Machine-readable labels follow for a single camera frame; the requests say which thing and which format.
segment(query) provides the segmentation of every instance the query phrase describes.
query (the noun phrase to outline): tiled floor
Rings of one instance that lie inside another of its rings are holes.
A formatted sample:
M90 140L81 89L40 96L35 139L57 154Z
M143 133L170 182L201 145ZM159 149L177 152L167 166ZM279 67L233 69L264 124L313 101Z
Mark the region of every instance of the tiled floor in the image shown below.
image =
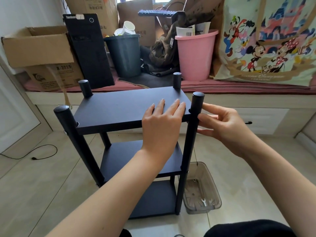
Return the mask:
M112 142L139 140L141 134L110 134ZM99 135L86 136L98 164L103 154ZM316 159L296 140L264 137L313 183L316 183ZM180 136L181 148L184 136ZM97 187L76 153L70 140L62 132L54 132L39 145L54 144L58 153L43 158L53 148L37 149L32 156L15 163L0 157L0 166L10 164L9 171L0 169L0 236L45 236ZM213 225L253 219L273 219L286 223L281 213L260 184L250 167L234 156L215 139L198 135L192 161L204 162L210 170L222 199L222 207L208 214L188 215L182 205L180 216L170 215L126 223L133 236L185 237L203 236Z

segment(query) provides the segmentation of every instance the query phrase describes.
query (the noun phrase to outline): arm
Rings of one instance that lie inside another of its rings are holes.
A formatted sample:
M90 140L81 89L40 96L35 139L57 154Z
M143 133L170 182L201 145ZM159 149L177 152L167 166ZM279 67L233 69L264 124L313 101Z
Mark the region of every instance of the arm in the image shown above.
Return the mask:
M137 202L162 170L178 141L185 103L176 100L163 114L164 104L162 100L154 112L154 104L145 112L141 150L47 237L120 235Z
M200 114L200 125L212 130L198 133L220 140L250 165L298 237L314 236L316 186L253 134L237 111L205 103L203 109L217 115Z

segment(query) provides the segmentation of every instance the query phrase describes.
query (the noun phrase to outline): black cable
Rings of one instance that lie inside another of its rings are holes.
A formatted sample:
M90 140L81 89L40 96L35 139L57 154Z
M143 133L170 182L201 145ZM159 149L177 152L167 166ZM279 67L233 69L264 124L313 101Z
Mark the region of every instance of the black cable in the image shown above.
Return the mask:
M6 156L6 155L4 155L4 154L0 154L0 155L4 156L4 157L6 157L6 158L10 158L10 159L22 159L22 158L24 158L25 156L27 156L28 154L30 154L32 151L34 151L34 150L36 150L36 149L38 149L38 148L40 148L40 147L47 146L47 145L41 145L41 146L39 146L39 147L36 147L35 149L31 150L29 153L27 153L26 155L24 155L24 156L21 157L21 158L12 158L12 157L8 157L8 156ZM51 145L51 146L53 146L53 147L56 148L56 152L55 152L53 155L49 156L49 157L52 157L52 156L56 155L56 154L57 154L57 151L58 151L58 149L57 149L56 146L54 146L54 145Z

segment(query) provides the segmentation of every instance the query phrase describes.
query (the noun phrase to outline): drawer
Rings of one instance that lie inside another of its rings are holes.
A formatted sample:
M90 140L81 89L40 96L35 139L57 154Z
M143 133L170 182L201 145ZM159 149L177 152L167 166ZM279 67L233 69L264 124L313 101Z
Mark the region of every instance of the drawer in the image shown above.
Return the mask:
M286 113L287 108L234 108L255 134L273 135ZM186 133L187 123L181 125L181 134Z

